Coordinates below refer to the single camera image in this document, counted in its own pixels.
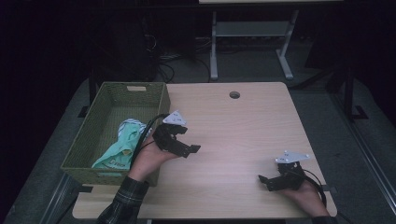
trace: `wooden table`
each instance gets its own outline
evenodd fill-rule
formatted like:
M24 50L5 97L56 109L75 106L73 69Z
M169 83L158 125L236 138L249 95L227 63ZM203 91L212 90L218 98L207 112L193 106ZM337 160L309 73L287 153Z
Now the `wooden table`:
M306 217L284 196L270 192L258 175L279 176L275 158L284 150L309 154L304 169L325 180L283 83L168 84L171 111L179 110L188 131L177 139L201 145L197 154L164 164L139 218ZM237 91L238 99L230 97ZM118 186L80 193L75 218L97 218ZM332 216L336 208L326 192Z

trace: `hand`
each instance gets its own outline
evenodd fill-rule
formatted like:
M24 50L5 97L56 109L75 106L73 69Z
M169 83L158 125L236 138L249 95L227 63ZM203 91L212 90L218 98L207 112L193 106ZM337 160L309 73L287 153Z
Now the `hand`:
M299 189L283 189L279 193L297 203L311 217L328 217L330 214L318 195L318 190L308 181Z
M153 132L143 142L143 148L129 171L128 176L134 180L144 181L149 174L160 168L164 162L178 157L171 152L160 150L155 144L152 134Z

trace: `flannel shirt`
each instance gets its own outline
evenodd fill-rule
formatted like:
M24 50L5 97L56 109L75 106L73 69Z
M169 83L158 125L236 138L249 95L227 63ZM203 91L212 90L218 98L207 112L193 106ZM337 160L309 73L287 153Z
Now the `flannel shirt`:
M126 176L114 197L113 203L102 212L96 223L136 223L140 205L148 189L148 183L139 182Z

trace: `green basket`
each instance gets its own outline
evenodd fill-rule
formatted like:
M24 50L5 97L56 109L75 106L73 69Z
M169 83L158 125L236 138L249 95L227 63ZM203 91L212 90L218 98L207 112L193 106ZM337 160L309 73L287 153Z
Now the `green basket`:
M126 119L148 123L169 113L169 93L165 83L104 82L97 93L61 169L81 184L120 185L127 170L96 169L93 163L117 142L118 129ZM161 123L154 123L156 128ZM157 185L159 170L148 177Z

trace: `dark background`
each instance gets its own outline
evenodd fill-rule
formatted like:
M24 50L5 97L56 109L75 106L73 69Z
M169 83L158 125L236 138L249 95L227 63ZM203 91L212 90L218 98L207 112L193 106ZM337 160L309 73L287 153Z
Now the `dark background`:
M136 15L101 15L89 6L97 1L0 2L1 220L83 80L94 73L99 84L151 81L156 62L145 51L147 31L191 57L193 37L210 34L210 13L165 11L142 26ZM393 1L368 1L326 13L302 10L294 38L316 38L307 66L352 68L396 125L395 9Z

